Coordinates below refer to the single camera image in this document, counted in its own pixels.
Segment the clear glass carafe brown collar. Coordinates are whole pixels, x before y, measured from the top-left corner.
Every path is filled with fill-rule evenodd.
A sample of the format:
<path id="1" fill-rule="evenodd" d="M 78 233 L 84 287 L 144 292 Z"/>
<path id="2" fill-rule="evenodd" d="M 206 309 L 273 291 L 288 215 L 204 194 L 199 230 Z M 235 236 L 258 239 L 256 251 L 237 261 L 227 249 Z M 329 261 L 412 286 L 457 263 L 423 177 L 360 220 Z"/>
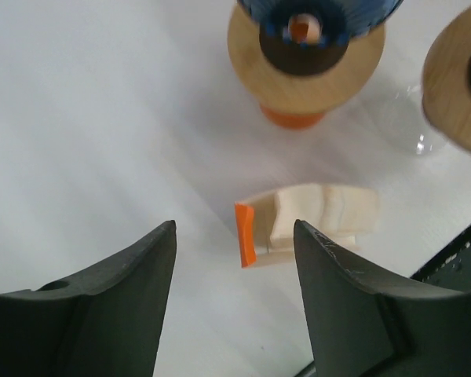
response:
<path id="1" fill-rule="evenodd" d="M 387 92 L 374 106 L 374 121 L 391 146 L 412 156 L 426 156 L 442 149 L 445 138 L 434 130 L 422 107 L 420 85 Z"/>

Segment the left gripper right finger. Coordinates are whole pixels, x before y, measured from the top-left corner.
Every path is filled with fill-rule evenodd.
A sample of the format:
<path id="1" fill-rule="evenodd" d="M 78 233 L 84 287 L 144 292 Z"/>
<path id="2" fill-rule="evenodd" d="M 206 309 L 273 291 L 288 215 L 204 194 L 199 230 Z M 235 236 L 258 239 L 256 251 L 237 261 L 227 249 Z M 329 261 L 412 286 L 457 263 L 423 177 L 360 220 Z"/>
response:
<path id="1" fill-rule="evenodd" d="M 314 361 L 307 376 L 471 376 L 471 291 L 398 275 L 305 221 L 295 259 Z"/>

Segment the orange glass carafe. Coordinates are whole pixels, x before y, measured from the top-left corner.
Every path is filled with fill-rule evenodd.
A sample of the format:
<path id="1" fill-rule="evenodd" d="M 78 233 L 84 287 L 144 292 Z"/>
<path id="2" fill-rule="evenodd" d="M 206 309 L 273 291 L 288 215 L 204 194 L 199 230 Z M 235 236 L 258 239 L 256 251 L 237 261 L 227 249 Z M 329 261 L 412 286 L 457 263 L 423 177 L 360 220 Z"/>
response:
<path id="1" fill-rule="evenodd" d="M 303 130 L 316 125 L 324 116 L 324 113 L 290 114 L 277 112 L 271 108 L 260 105 L 262 114 L 271 123 L 288 130 Z"/>

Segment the blue glass dripper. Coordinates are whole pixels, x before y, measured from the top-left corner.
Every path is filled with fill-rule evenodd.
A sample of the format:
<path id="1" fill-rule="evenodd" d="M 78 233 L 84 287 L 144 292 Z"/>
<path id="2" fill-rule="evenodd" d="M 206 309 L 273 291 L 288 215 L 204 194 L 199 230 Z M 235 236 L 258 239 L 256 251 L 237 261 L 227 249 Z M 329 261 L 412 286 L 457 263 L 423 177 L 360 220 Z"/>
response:
<path id="1" fill-rule="evenodd" d="M 381 26 L 400 7 L 401 1 L 239 1 L 251 20 L 262 26 L 264 33 L 285 43 L 319 47 L 345 46 Z M 290 22 L 298 16 L 310 16 L 319 26 L 319 36 L 311 42 L 294 41 Z"/>

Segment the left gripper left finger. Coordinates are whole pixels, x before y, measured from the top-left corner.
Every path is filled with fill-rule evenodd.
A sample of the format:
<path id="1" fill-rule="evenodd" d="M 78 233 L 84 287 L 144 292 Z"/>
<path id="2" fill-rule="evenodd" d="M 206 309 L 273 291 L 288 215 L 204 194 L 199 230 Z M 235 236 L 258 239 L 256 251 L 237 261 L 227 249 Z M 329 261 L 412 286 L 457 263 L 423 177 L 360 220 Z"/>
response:
<path id="1" fill-rule="evenodd" d="M 0 376 L 150 376 L 177 252 L 166 221 L 36 291 L 0 295 Z"/>

